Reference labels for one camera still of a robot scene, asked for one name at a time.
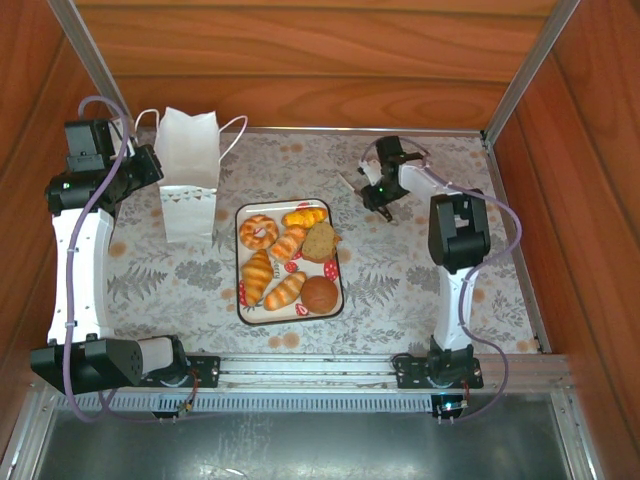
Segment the round bun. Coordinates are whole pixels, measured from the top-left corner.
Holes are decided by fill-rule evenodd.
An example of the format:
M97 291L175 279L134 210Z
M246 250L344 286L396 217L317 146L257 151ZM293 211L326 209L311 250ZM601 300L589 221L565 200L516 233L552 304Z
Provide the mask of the round bun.
M326 277L311 277L302 286L300 300L310 312L329 313L338 303L338 287Z

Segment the white paper bag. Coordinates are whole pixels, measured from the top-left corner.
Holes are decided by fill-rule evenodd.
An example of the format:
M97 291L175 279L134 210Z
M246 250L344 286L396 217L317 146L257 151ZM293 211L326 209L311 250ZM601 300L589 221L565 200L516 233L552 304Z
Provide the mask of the white paper bag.
M157 110L145 110L138 116ZM220 155L220 132L236 120L244 125ZM247 126L236 117L218 129L216 113L190 116L167 107L157 122L154 150L164 178L158 182L167 242L207 243L213 240L220 161L233 148Z

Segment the metal floor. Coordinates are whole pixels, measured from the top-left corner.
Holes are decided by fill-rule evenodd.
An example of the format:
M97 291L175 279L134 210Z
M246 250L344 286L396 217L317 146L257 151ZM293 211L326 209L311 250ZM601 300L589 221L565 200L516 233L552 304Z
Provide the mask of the metal floor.
M487 396L476 396L478 408ZM564 479L549 395L508 395L486 416L438 425L426 414L222 414L177 425L57 411L36 478Z

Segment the donut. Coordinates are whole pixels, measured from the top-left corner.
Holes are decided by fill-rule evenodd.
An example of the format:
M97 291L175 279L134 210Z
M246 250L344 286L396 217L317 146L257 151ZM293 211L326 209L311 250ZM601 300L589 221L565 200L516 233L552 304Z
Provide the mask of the donut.
M267 233L258 237L256 232L264 229ZM276 222L266 215L254 215L249 217L240 226L240 241L250 250L262 250L274 244L279 235Z

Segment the wooden panel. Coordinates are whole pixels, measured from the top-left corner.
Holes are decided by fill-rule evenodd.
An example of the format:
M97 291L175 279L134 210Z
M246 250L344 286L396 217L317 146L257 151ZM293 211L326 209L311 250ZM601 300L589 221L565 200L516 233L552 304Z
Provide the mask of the wooden panel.
M637 2L583 0L495 147L610 478L640 471L638 31Z
M544 23L272 8L81 12L119 76L343 75L509 83Z
M187 77L117 82L134 114L167 105L192 114L215 109L222 123L249 113L252 126L479 129L505 90L494 84L398 79Z
M527 90L518 115L587 321L640 442L640 248L553 57Z
M46 344L47 331L51 324L51 312L55 304L56 252L52 241L41 262L39 276L34 282L22 321L14 335L11 355L0 368L0 378L11 378L0 388L0 452L9 443L15 420L35 374L31 371L29 354L33 348Z
M495 151L509 203L523 223L522 250L529 260L527 267L553 351L569 357L607 478L634 478L640 471L636 440L627 428L611 377L600 360L600 346L589 328L571 264L550 215L548 207L553 206L545 199L517 115L505 126Z
M77 5L266 6L547 16L555 0L76 0Z
M640 7L588 2L554 51L623 212L640 239Z
M0 177L62 44L62 30L39 1L3 2L0 14Z
M20 317L27 301L24 292L30 291L42 255L53 241L43 192L51 177L64 170L64 122L77 118L78 103L92 91L78 57L65 42L34 105L30 128L23 132L0 183L0 225L13 226L0 236L5 257L0 281L3 323ZM91 116L96 110L92 106L87 113ZM0 331L0 352L6 351L14 329L7 325Z

